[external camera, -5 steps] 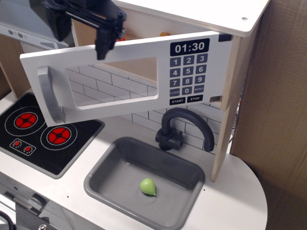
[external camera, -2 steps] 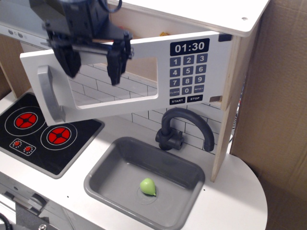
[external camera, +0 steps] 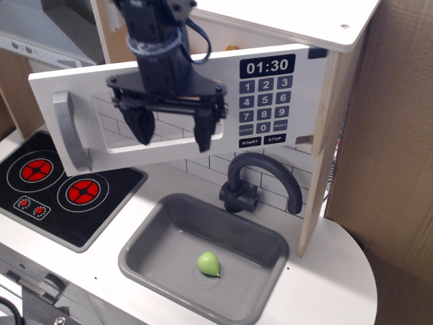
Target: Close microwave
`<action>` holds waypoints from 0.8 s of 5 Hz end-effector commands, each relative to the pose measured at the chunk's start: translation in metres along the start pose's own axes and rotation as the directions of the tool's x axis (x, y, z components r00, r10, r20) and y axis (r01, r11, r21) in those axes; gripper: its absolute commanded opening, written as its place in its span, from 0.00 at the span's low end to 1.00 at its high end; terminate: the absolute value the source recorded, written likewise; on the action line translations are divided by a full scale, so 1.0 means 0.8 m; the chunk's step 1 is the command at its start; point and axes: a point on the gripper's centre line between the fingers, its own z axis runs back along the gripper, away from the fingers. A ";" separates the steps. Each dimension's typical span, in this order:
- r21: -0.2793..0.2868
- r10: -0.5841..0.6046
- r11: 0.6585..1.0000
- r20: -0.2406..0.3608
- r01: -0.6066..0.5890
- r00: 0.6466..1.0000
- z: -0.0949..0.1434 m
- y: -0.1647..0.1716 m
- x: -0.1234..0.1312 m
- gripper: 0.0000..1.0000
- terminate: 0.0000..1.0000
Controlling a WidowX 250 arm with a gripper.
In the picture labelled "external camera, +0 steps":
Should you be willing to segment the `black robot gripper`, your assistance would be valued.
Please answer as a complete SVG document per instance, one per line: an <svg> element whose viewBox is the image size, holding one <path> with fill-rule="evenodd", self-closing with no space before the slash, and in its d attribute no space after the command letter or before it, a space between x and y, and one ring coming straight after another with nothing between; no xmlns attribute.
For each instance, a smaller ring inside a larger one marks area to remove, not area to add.
<svg viewBox="0 0 433 325"><path fill-rule="evenodd" d="M199 151L208 151L217 122L227 116L226 87L200 75L181 50L156 58L140 57L137 64L130 72L106 79L114 106L137 141L143 145L151 142L154 111L194 115Z"/></svg>

